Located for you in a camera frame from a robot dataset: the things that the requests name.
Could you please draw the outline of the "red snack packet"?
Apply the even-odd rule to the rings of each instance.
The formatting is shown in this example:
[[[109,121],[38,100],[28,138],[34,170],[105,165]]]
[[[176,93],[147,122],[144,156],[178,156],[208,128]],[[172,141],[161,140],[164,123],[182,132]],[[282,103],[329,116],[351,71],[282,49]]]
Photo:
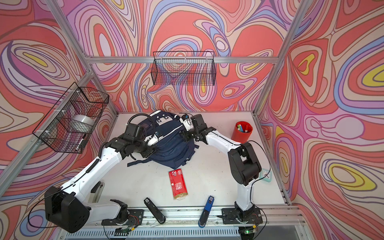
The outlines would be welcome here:
[[[169,172],[169,178],[174,199],[179,199],[188,195],[182,169]]]

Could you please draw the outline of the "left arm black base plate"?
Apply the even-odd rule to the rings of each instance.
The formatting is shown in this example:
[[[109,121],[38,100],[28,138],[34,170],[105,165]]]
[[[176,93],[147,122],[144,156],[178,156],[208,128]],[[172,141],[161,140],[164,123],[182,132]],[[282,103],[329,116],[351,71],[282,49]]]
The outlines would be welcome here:
[[[130,209],[126,213],[119,214],[115,219],[102,220],[102,226],[127,226],[137,227],[143,222],[143,209]]]

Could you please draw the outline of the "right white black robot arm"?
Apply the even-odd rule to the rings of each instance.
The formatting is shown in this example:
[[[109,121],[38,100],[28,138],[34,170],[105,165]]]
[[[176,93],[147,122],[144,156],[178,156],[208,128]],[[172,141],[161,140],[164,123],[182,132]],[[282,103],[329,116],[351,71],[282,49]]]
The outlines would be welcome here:
[[[208,127],[201,114],[184,114],[179,121],[185,127],[182,137],[186,142],[203,142],[227,155],[232,177],[238,183],[235,211],[239,219],[252,215],[256,209],[252,189],[262,170],[252,144],[236,142],[225,137],[216,128]]]

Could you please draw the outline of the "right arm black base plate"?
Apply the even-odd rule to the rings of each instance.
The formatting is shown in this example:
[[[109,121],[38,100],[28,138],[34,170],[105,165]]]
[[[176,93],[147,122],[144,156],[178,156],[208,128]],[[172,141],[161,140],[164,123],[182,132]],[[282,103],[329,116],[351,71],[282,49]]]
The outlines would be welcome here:
[[[220,218],[225,225],[253,224],[258,226],[264,222],[261,210],[256,207],[250,208],[247,211],[236,208],[223,208],[221,211]]]

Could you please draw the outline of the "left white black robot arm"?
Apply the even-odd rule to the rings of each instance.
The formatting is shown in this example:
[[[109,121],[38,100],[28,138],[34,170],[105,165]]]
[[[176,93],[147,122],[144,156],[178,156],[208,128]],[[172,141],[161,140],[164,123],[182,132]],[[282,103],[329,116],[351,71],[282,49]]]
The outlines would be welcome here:
[[[47,221],[69,233],[98,221],[125,225],[130,217],[127,204],[116,199],[106,204],[89,204],[87,195],[126,156],[140,153],[147,157],[158,141],[156,131],[146,137],[144,127],[128,124],[122,135],[102,144],[97,157],[85,169],[61,187],[50,187],[45,192]]]

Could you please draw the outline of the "navy blue student backpack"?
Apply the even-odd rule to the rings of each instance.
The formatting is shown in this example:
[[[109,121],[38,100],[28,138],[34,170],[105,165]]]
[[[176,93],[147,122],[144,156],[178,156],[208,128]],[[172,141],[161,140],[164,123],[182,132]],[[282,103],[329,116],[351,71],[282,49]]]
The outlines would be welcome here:
[[[151,141],[152,133],[159,141],[152,145],[149,156],[128,163],[128,167],[153,161],[176,170],[186,165],[199,148],[194,140],[186,141],[183,138],[182,133],[186,128],[176,114],[157,110],[150,114],[150,118],[141,121],[139,126],[145,130],[145,141]]]

